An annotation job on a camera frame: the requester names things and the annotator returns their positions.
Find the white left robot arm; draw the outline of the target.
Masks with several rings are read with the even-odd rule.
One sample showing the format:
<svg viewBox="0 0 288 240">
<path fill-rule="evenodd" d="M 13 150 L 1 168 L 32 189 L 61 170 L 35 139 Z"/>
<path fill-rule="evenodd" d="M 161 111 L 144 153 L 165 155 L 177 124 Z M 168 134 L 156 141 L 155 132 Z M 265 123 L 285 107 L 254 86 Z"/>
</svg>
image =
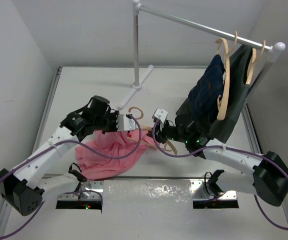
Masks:
<svg viewBox="0 0 288 240">
<path fill-rule="evenodd" d="M 0 171 L 0 194 L 22 216 L 32 214 L 45 200 L 46 194 L 73 192 L 87 178 L 70 168 L 50 182 L 42 182 L 48 169 L 71 148 L 95 131 L 116 132 L 121 129 L 122 115 L 112 110 L 109 100 L 93 96 L 87 105 L 69 113 L 51 137 L 27 160 L 8 171 Z"/>
</svg>

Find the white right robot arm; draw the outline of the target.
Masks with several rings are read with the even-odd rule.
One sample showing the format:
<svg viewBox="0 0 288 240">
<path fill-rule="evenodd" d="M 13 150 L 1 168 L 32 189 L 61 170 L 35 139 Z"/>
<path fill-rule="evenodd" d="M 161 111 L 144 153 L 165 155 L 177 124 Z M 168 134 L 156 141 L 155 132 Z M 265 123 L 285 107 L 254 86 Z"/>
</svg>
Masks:
<svg viewBox="0 0 288 240">
<path fill-rule="evenodd" d="M 288 194 L 288 168 L 278 154 L 233 148 L 200 133 L 187 115 L 177 116 L 174 125 L 167 117 L 163 109 L 157 109 L 152 116 L 154 126 L 148 135 L 156 144 L 168 140 L 180 142 L 188 150 L 184 157 L 201 157 L 237 170 L 237 173 L 230 173 L 218 169 L 211 173 L 204 184 L 207 196 L 215 198 L 227 191 L 237 191 L 252 194 L 275 207 L 283 203 Z"/>
</svg>

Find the pink t shirt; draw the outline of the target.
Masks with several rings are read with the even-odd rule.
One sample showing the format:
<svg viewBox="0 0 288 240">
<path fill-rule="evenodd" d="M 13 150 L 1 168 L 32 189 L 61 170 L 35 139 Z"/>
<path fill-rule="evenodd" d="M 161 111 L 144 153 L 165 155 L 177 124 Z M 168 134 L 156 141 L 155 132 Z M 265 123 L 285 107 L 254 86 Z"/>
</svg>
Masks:
<svg viewBox="0 0 288 240">
<path fill-rule="evenodd" d="M 148 131 L 142 131 L 141 143 L 137 149 L 139 131 L 108 132 L 103 134 L 98 131 L 96 138 L 86 143 L 87 146 L 107 156 L 102 157 L 83 146 L 75 148 L 75 159 L 81 169 L 81 173 L 88 180 L 106 179 L 120 175 L 130 170 L 149 148 L 153 147 L 154 141 L 147 136 Z M 135 149 L 135 152 L 128 157 L 122 157 Z"/>
</svg>

